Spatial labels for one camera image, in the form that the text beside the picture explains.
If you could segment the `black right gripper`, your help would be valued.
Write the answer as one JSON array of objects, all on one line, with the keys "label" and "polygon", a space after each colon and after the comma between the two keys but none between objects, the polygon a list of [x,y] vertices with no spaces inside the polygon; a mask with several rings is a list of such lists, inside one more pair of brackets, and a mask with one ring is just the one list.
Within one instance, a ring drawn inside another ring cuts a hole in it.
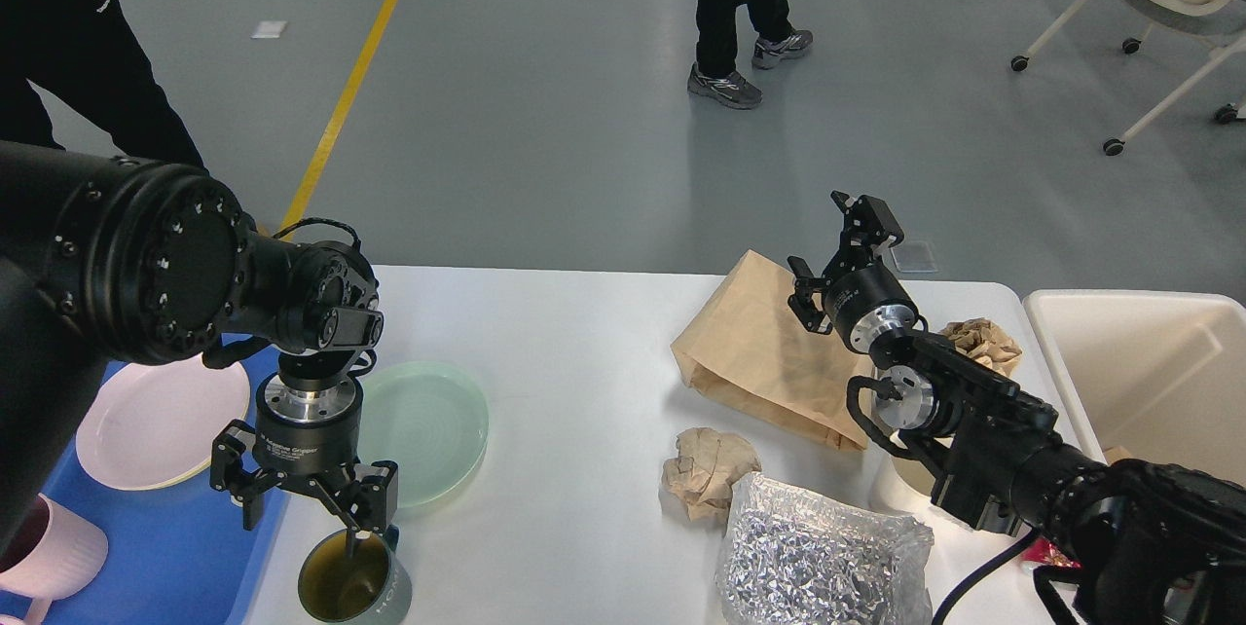
[{"label": "black right gripper", "polygon": [[832,190],[831,198],[844,213],[836,255],[819,276],[802,256],[787,256],[792,271],[787,306],[805,331],[837,332],[847,349],[868,354],[882,334],[915,327],[920,319],[898,279],[880,265],[881,253],[898,247],[906,235],[886,200],[840,190]]}]

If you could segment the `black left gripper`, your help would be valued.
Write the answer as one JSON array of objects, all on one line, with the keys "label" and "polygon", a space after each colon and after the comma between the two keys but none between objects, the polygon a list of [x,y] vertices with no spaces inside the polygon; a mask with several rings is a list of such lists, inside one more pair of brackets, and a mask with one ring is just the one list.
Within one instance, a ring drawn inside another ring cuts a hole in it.
[{"label": "black left gripper", "polygon": [[244,530],[259,525],[267,491],[312,491],[316,483],[316,496],[346,525],[348,557],[368,535],[395,548],[399,464],[359,462],[361,383],[346,377],[331,388],[300,391],[272,374],[255,403],[255,430],[231,420],[213,439],[209,467],[209,486],[240,505]]}]

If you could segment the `white cup under arm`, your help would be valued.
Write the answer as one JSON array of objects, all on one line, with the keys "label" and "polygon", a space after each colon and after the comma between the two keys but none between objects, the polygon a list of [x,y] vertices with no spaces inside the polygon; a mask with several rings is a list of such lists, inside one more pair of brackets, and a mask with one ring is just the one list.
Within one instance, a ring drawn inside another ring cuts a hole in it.
[{"label": "white cup under arm", "polygon": [[882,453],[871,488],[868,509],[887,514],[921,515],[932,509],[934,478],[915,459],[898,459]]}]

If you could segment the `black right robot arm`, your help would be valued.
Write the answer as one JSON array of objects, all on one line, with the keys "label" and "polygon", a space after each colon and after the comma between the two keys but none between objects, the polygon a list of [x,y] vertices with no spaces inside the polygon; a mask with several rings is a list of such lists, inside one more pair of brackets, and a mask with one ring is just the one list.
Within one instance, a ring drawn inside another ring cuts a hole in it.
[{"label": "black right robot arm", "polygon": [[1104,464],[1067,444],[1050,403],[925,327],[882,261],[905,238],[888,204],[832,199],[844,213],[836,255],[819,276],[790,256],[787,304],[807,331],[839,334],[882,372],[850,380],[847,412],[891,456],[925,464],[934,505],[953,518],[993,533],[1030,528],[966,576],[934,623],[1044,537],[1074,562],[1033,571],[1057,624],[1241,624],[1244,488],[1181,464]]}]

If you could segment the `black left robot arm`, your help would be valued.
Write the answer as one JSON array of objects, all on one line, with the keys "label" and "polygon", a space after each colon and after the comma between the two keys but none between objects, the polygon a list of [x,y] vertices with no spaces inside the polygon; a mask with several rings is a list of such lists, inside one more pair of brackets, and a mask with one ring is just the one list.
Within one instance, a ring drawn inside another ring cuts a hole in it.
[{"label": "black left robot arm", "polygon": [[280,350],[255,425],[211,430],[211,486],[254,528],[267,491],[385,533],[399,464],[359,457],[359,381],[383,336],[360,239],[267,238],[204,169],[2,144],[2,544],[17,535],[110,360],[226,369]]}]

